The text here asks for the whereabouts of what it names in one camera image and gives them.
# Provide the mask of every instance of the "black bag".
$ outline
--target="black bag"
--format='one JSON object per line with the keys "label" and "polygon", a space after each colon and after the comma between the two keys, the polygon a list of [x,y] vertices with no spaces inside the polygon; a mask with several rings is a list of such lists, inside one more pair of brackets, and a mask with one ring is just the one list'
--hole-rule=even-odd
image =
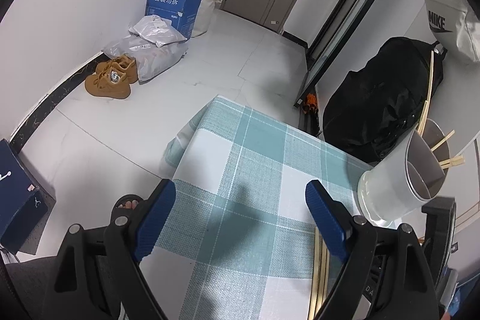
{"label": "black bag", "polygon": [[[393,37],[363,69],[350,71],[323,112],[325,141],[364,162],[380,162],[422,114],[436,45]],[[445,55],[446,49],[434,56],[432,95],[443,80]]]}

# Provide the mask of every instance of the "blue cardboard box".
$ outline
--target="blue cardboard box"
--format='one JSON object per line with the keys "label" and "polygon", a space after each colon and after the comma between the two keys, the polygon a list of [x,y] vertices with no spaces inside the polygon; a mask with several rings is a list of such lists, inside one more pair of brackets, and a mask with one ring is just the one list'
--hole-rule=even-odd
{"label": "blue cardboard box", "polygon": [[48,210],[43,190],[0,140],[0,243],[15,254]]}
{"label": "blue cardboard box", "polygon": [[146,16],[157,15],[172,21],[172,26],[187,39],[194,29],[202,0],[147,0]]}

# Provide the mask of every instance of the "table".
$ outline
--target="table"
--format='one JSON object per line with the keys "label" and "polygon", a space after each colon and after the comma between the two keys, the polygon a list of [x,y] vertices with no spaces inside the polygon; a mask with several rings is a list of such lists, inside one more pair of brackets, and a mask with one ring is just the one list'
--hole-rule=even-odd
{"label": "table", "polygon": [[168,287],[155,293],[167,316],[306,319],[320,306],[341,264],[315,242],[305,186],[319,179],[359,214],[357,183],[368,164],[218,96],[169,143],[161,165],[177,190],[156,243],[169,259],[158,267],[178,276],[175,298],[165,299]]}

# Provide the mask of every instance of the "nike bag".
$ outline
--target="nike bag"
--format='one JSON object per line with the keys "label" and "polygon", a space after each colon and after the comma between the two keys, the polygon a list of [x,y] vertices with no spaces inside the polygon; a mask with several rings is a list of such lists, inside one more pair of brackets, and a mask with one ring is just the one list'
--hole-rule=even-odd
{"label": "nike bag", "polygon": [[[420,118],[436,44],[393,37],[363,69],[350,71],[323,112],[325,141],[364,162],[380,162]],[[434,55],[432,94],[443,79],[445,55],[445,49]]]}
{"label": "nike bag", "polygon": [[480,62],[480,21],[467,0],[425,0],[435,38],[463,62]]}

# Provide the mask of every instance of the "black slipper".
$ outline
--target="black slipper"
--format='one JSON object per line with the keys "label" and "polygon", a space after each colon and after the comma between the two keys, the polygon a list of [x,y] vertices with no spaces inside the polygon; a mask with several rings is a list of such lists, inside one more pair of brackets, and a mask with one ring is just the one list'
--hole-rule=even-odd
{"label": "black slipper", "polygon": [[[135,209],[127,209],[125,207],[125,204],[130,201],[130,202],[133,202],[133,201],[137,201],[138,202],[138,205],[135,207]],[[117,217],[120,217],[120,216],[126,216],[126,217],[129,217],[131,215],[131,213],[136,210],[140,205],[141,203],[143,202],[143,198],[138,196],[138,195],[135,195],[135,194],[127,194],[123,197],[121,197],[116,203],[115,203],[115,206],[113,207],[112,209],[112,213],[110,215],[110,222],[112,221],[115,221]]]}

